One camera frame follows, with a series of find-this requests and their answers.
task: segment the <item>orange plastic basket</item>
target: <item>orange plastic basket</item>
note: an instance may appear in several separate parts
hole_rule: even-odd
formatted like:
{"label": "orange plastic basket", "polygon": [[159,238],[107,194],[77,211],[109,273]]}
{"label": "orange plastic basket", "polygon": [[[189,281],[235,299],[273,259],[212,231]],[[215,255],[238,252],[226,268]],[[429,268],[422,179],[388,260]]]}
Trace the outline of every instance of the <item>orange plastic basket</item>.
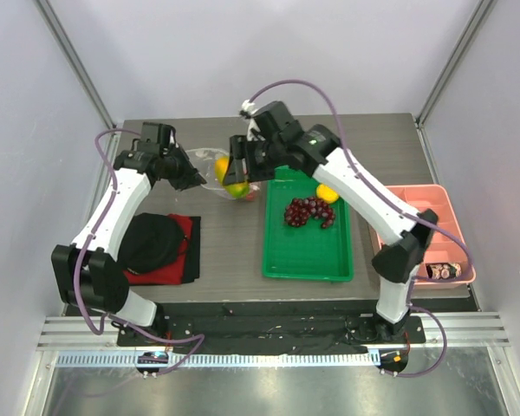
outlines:
{"label": "orange plastic basket", "polygon": [[[388,186],[387,189],[401,198],[408,204],[416,207],[419,211],[431,208],[439,216],[438,226],[459,237],[464,242],[464,237],[458,226],[457,217],[452,210],[451,200],[443,186],[440,185],[404,185]],[[373,228],[370,227],[372,246],[374,253],[378,252],[383,245]],[[468,267],[466,254],[453,241],[444,235],[436,232],[433,240],[424,256],[424,263],[419,268],[419,275],[427,277],[426,263],[459,263],[462,271]],[[451,289],[463,284],[469,284],[476,280],[476,271],[472,267],[472,273],[466,280],[448,283],[447,281],[437,282],[416,282],[416,286],[424,289]]]}

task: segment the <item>wooden tabletop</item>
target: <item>wooden tabletop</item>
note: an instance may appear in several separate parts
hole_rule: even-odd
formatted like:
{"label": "wooden tabletop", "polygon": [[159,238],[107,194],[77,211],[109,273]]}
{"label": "wooden tabletop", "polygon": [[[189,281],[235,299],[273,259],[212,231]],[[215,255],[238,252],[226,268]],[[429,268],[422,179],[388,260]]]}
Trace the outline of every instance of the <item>wooden tabletop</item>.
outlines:
{"label": "wooden tabletop", "polygon": [[[323,124],[334,132],[327,115],[298,118],[305,128]],[[140,131],[143,120],[127,120],[125,128]],[[160,120],[175,126],[185,150],[229,149],[229,138],[243,134],[238,118]],[[344,115],[347,143],[354,156],[383,184],[432,183],[413,117],[410,114]],[[119,151],[131,146],[122,134]],[[138,286],[135,292],[155,302],[241,302],[252,300],[376,299],[379,278],[371,266],[374,255],[368,225],[351,210],[354,279],[327,283],[269,279],[262,276],[265,192],[253,202],[231,201],[204,188],[174,191],[158,182],[138,212],[177,213],[202,217],[200,278],[180,286]],[[466,287],[416,290],[415,297],[467,297]]]}

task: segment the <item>grapes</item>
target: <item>grapes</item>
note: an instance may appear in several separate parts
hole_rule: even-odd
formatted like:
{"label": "grapes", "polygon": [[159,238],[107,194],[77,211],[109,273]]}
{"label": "grapes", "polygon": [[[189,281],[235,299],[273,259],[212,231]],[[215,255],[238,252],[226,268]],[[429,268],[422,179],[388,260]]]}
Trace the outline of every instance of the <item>grapes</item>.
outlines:
{"label": "grapes", "polygon": [[335,222],[335,211],[327,202],[317,197],[293,198],[285,207],[285,223],[291,227],[302,227],[310,218],[323,219],[321,227],[326,229]]}

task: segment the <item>green plastic tray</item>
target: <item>green plastic tray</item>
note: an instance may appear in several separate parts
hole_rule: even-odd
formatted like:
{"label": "green plastic tray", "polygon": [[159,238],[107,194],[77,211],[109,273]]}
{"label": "green plastic tray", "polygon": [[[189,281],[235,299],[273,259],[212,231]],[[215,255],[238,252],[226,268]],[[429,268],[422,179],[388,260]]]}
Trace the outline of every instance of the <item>green plastic tray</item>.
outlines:
{"label": "green plastic tray", "polygon": [[342,199],[331,206],[335,223],[322,229],[322,221],[309,219],[300,228],[285,224],[285,207],[293,198],[315,196],[318,182],[287,167],[276,169],[268,183],[263,242],[263,275],[281,279],[348,282],[353,279],[353,246],[348,206]]}

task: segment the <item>yellow fruit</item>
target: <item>yellow fruit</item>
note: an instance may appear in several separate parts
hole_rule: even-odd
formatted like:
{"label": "yellow fruit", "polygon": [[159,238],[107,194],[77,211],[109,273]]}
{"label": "yellow fruit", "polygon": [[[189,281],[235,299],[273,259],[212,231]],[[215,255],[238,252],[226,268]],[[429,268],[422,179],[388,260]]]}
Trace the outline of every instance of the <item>yellow fruit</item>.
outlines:
{"label": "yellow fruit", "polygon": [[[216,173],[216,179],[218,180],[221,186],[224,186],[224,176],[227,172],[227,168],[229,167],[229,157],[222,156],[216,163],[214,164],[214,172]],[[241,184],[233,184],[224,186],[224,189],[233,197],[233,198],[243,198],[246,197],[249,193],[249,184],[247,182],[243,182]]]}
{"label": "yellow fruit", "polygon": [[339,199],[337,192],[324,184],[318,185],[315,189],[315,195],[326,201],[328,204],[333,204],[337,199]]}

